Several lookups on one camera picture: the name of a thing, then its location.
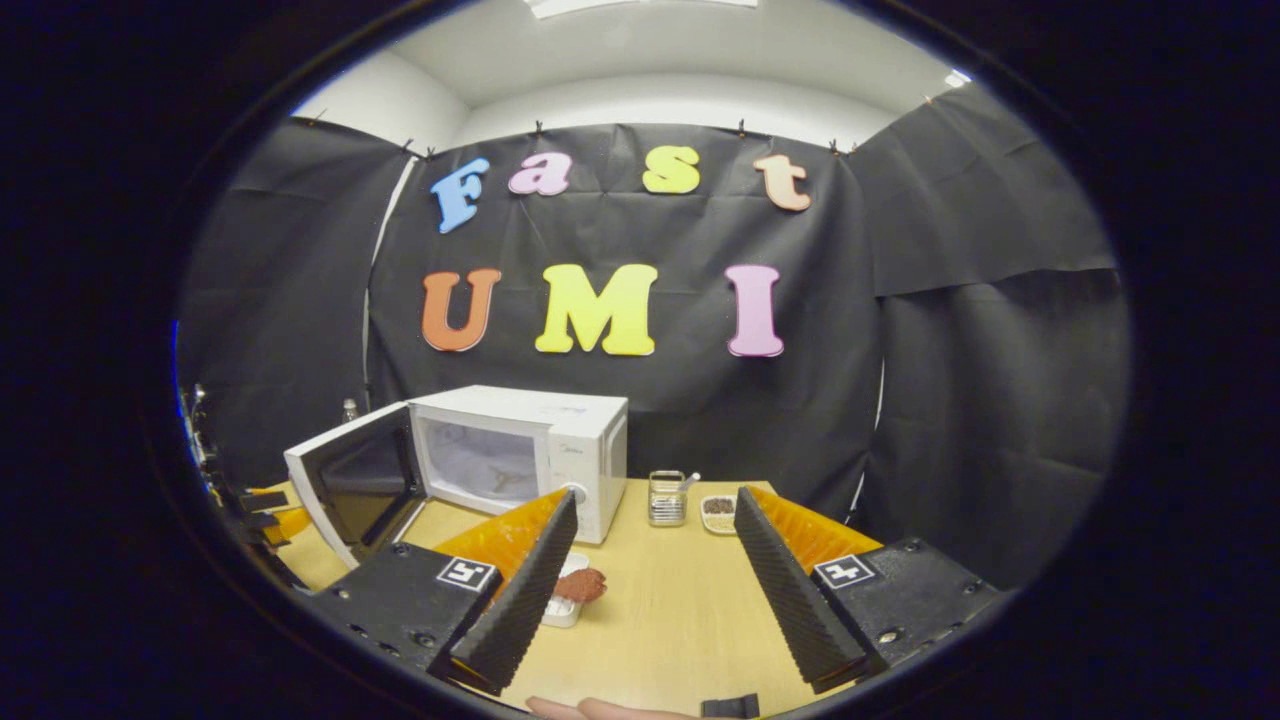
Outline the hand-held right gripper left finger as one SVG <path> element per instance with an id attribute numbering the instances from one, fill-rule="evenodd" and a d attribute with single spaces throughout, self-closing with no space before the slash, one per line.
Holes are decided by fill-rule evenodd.
<path id="1" fill-rule="evenodd" d="M 494 518 L 426 501 L 401 539 L 356 565 L 307 527 L 288 568 L 320 619 L 380 664 L 498 696 L 538 633 L 576 530 L 570 489 Z"/>

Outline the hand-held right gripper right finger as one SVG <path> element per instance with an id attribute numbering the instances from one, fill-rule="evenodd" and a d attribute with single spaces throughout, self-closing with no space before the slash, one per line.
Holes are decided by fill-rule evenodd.
<path id="1" fill-rule="evenodd" d="M 1004 600 L 923 539 L 883 544 L 756 487 L 739 491 L 733 527 L 815 693 L 915 659 Z"/>

